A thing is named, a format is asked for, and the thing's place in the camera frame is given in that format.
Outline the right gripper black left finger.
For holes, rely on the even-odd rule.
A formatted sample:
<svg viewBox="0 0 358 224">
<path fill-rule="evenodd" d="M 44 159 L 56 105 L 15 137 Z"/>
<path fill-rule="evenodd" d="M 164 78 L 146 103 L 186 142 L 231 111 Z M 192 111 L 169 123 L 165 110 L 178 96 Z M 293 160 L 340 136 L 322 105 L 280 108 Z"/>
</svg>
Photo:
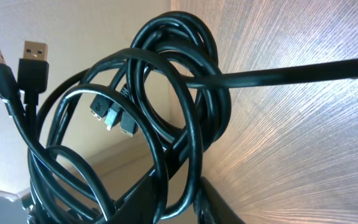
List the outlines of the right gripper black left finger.
<svg viewBox="0 0 358 224">
<path fill-rule="evenodd" d="M 141 178 L 131 191 L 116 203 L 118 211 L 108 221 L 98 223 L 157 223 L 167 204 L 167 173 L 156 171 Z"/>
</svg>

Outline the right gripper black triangular right finger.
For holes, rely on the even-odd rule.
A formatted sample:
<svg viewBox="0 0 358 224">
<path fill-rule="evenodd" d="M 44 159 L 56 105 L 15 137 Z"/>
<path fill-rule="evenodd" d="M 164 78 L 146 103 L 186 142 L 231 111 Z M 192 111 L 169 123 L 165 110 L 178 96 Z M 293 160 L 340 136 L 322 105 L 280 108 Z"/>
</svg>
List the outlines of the right gripper black triangular right finger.
<svg viewBox="0 0 358 224">
<path fill-rule="evenodd" d="M 245 224 L 205 177 L 200 179 L 194 212 L 198 224 Z"/>
</svg>

